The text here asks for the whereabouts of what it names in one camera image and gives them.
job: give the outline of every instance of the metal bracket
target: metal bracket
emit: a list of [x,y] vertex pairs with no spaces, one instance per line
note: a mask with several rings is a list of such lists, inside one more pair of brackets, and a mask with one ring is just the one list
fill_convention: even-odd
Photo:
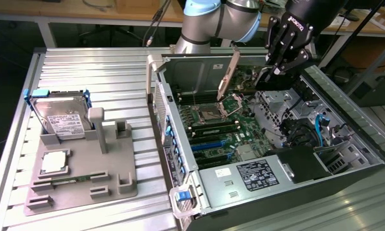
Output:
[[147,94],[152,93],[152,70],[159,72],[164,65],[163,56],[160,54],[151,54],[147,56],[147,81],[146,90]]
[[222,100],[222,98],[224,97],[224,94],[228,90],[228,86],[230,86],[230,81],[234,75],[234,72],[236,70],[238,64],[239,64],[239,60],[240,60],[240,50],[236,46],[232,46],[234,48],[234,55],[230,61],[230,65],[228,65],[228,69],[226,72],[226,76],[222,79],[220,82],[220,86],[219,86],[219,95],[218,95],[218,100]]
[[[239,107],[238,107],[231,113],[228,113],[228,111],[226,110],[226,107],[224,107],[223,102],[224,102],[224,100],[227,100],[231,96],[232,96],[234,99],[238,101]],[[235,94],[231,94],[226,99],[223,99],[222,102],[219,102],[219,105],[220,105],[220,111],[222,111],[223,115],[224,115],[226,117],[228,117],[228,116],[231,116],[231,114],[234,114],[236,111],[239,111],[239,110],[243,108],[243,100],[242,100],[242,98],[238,96],[238,94],[235,93]]]

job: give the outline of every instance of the blue pcie slot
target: blue pcie slot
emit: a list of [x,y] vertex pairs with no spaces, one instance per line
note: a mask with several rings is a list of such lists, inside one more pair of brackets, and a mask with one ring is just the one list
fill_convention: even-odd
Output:
[[200,145],[195,145],[192,146],[192,151],[202,151],[206,149],[211,149],[211,148],[220,148],[226,145],[226,141],[218,141],[214,143],[206,143],[206,144],[200,144]]

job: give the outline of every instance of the power supply label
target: power supply label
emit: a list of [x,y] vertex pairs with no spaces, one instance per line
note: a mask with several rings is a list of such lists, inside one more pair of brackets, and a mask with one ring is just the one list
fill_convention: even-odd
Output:
[[238,165],[238,169],[248,191],[256,191],[280,184],[267,160]]

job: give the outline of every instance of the circuit board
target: circuit board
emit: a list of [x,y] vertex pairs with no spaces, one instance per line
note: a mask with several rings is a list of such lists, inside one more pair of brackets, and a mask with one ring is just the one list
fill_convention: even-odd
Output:
[[262,69],[263,66],[239,65],[231,79],[231,88],[244,94],[254,94],[256,92],[254,82],[259,78]]
[[[254,158],[263,157],[272,149],[254,117],[252,105],[243,95],[235,95],[236,98],[240,97],[240,101],[230,96],[220,103],[179,105],[184,129],[200,169],[244,161],[238,152],[240,147],[251,148]],[[220,146],[204,150],[196,149],[204,145],[211,147],[215,143]]]

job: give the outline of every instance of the side panel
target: side panel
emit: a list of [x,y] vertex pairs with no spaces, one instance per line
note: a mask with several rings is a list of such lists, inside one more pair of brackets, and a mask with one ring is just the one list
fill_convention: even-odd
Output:
[[196,219],[188,231],[214,231],[228,229],[258,218],[267,217],[290,208],[336,194],[359,180],[376,173],[384,165],[370,167],[362,171],[343,175],[322,183],[312,184],[298,190],[278,194],[267,199],[236,206],[215,214]]

